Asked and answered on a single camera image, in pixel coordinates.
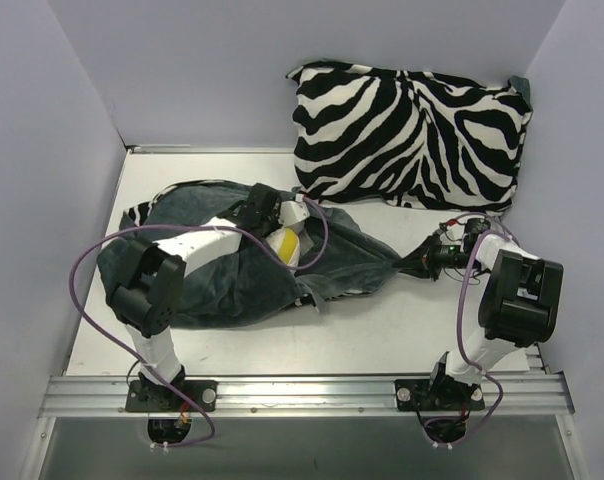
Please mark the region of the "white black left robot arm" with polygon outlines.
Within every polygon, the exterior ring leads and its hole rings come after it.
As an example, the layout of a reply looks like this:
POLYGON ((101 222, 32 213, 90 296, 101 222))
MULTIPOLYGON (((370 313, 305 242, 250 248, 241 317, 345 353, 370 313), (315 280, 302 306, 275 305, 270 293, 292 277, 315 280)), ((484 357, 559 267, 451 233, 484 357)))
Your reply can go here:
POLYGON ((151 242, 136 238, 118 261, 106 303, 126 326, 142 357, 141 388, 162 411, 184 399, 185 370, 179 362, 170 323, 177 315, 185 277, 240 249, 242 231, 258 239, 281 226, 282 199, 275 189, 254 185, 245 200, 213 216, 202 232, 151 242))

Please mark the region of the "cream quilted pillow yellow trim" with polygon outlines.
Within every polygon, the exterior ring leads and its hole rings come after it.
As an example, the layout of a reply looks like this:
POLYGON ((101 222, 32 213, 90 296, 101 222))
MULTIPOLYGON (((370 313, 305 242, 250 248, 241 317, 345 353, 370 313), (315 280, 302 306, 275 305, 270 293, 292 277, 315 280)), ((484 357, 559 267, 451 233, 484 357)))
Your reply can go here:
POLYGON ((298 266, 301 244, 293 229, 283 227, 276 230, 266 238, 266 243, 282 263, 290 267, 298 266))

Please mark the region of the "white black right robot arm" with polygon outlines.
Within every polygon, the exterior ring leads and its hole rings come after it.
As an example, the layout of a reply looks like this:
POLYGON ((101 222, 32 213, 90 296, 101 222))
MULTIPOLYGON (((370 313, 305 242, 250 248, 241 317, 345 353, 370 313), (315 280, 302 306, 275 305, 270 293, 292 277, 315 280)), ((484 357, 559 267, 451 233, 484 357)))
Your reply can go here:
POLYGON ((400 272, 436 281, 446 269, 464 269, 456 320, 454 351, 445 353, 425 385, 428 402, 447 409, 459 398, 470 398, 484 373, 509 354, 552 336, 559 309, 564 268, 522 249, 499 221, 487 215, 462 216, 460 240, 445 244, 456 217, 443 222, 394 267, 400 272), (478 327, 463 336, 468 283, 474 274, 488 274, 475 318, 478 327))

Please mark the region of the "grey zebra pillowcase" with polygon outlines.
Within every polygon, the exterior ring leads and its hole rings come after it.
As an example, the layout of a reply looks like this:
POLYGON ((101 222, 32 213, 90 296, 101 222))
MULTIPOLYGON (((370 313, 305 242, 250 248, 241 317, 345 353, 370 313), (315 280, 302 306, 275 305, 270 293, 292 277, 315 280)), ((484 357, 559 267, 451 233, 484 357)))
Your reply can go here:
MULTIPOLYGON (((247 197, 249 187, 225 180, 170 185, 154 197, 123 209, 119 229, 155 225, 138 235, 168 236, 164 225, 203 225, 247 197)), ((237 328, 266 320, 291 307, 322 308, 327 301, 371 295, 409 272, 391 246, 362 231, 340 208, 313 213, 303 230, 303 270, 291 272, 249 239, 241 249, 214 260, 185 280, 176 328, 237 328)))

